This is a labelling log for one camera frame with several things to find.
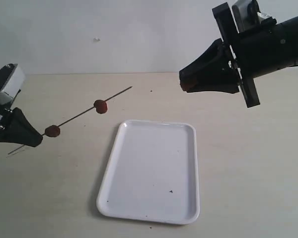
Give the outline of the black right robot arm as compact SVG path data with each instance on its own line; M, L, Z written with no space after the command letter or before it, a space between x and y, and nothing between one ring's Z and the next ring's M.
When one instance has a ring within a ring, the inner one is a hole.
M184 92L241 92L247 107L260 104L254 79L298 66L298 16L278 23L255 0L213 8L221 37L180 70Z

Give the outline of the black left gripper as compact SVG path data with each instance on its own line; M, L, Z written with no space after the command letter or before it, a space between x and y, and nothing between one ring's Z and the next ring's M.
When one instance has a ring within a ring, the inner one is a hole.
M37 147L43 136L29 123L21 109L11 109L13 103L14 100L0 105L0 143Z

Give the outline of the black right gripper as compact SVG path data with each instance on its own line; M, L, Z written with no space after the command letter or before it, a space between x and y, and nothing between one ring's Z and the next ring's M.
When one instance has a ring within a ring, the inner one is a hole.
M248 108L260 105L253 77L240 62L240 36L227 2L212 9L222 39L216 39L196 60L179 71L179 79L196 77L197 84L188 93L223 92L235 94L240 87ZM232 55L229 69L225 46Z

